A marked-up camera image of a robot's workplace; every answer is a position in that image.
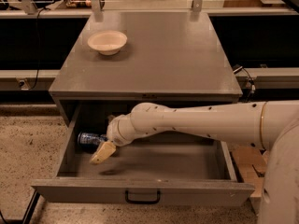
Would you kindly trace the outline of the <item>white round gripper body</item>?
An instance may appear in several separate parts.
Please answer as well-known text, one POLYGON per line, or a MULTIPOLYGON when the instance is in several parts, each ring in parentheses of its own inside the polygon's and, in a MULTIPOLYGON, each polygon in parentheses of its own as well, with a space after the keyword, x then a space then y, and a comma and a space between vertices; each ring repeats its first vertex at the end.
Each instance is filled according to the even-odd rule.
POLYGON ((107 138, 118 147, 131 144, 138 135, 130 115, 114 117, 107 126, 107 138))

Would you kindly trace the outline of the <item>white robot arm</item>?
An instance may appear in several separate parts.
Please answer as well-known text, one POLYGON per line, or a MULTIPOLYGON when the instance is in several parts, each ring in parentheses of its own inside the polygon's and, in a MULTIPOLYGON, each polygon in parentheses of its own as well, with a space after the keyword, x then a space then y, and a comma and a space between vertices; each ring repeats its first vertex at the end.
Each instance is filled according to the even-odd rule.
POLYGON ((187 108, 141 103, 108 124, 107 140, 91 162, 101 163, 117 147, 166 131, 268 150, 258 224, 299 224, 298 100, 187 108))

